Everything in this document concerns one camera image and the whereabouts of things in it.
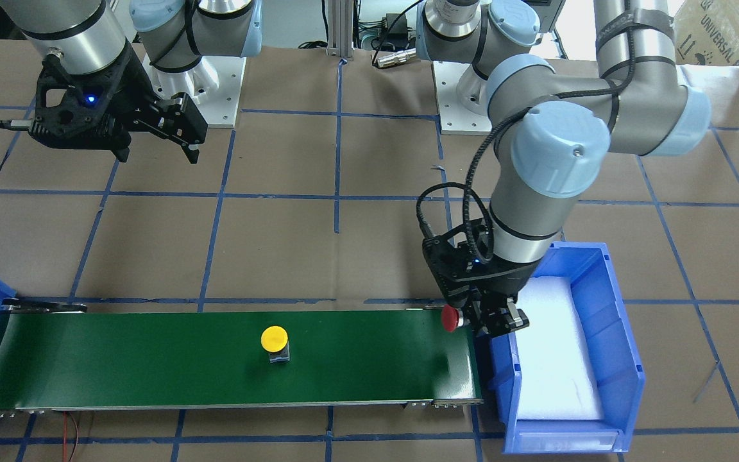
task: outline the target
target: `yellow button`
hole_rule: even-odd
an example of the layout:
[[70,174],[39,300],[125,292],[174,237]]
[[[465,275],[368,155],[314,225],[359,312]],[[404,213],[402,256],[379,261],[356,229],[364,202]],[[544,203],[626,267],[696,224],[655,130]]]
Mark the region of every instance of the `yellow button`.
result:
[[287,346],[287,331],[279,325],[271,325],[261,333],[261,346],[269,353],[278,353]]

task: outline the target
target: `table surface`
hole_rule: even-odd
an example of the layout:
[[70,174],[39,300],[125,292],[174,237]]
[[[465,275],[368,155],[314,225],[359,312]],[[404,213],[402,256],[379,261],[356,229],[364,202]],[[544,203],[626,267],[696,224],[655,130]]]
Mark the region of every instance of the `table surface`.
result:
[[[0,118],[29,113],[39,62],[29,43],[0,41]],[[595,62],[552,65],[597,75]],[[607,155],[562,239],[607,243],[646,371],[624,460],[739,462],[739,68],[681,75],[712,102],[700,146]],[[0,276],[91,313],[440,304],[414,199],[463,181],[480,137],[439,133],[428,62],[381,71],[358,51],[339,65],[323,50],[264,49],[247,64],[238,121],[209,132],[197,166],[152,135],[134,135],[116,164],[0,131]],[[489,196],[497,178],[487,154],[476,191]],[[457,193],[437,198],[425,204],[436,231],[457,225]],[[722,373],[693,402],[716,360]],[[504,425],[483,393],[457,409],[76,413],[74,460],[514,460],[499,454]],[[55,413],[0,419],[0,460],[58,457],[61,435]]]

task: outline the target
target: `metal base plate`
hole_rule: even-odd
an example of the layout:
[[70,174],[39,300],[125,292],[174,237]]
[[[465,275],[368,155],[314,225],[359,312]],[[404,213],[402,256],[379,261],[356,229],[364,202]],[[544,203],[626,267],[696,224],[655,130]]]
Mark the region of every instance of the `metal base plate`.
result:
[[[241,96],[241,82],[244,81],[244,66],[247,58],[205,56],[205,59],[218,72],[219,85],[218,90],[207,94],[207,98],[197,101],[196,105],[211,128],[235,128],[238,101]],[[153,68],[150,65],[149,56],[144,56],[144,70],[152,78]]]
[[435,61],[437,109],[441,114],[441,133],[448,135],[486,135],[492,130],[489,117],[469,111],[461,103],[455,88],[469,64]]

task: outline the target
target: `white foam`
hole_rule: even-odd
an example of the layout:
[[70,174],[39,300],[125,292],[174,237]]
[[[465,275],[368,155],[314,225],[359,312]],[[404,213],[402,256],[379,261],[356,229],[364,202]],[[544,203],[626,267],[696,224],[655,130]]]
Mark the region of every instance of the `white foam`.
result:
[[517,418],[600,420],[604,417],[581,319],[568,278],[531,278],[517,306],[530,320],[515,333],[522,386]]

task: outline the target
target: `green conveyor belt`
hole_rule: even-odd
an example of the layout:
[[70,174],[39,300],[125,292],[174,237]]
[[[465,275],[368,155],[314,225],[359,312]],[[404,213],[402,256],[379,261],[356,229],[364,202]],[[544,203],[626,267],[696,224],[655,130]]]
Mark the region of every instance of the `green conveyor belt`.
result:
[[[0,409],[480,402],[440,311],[0,315]],[[281,325],[289,363],[261,332]]]

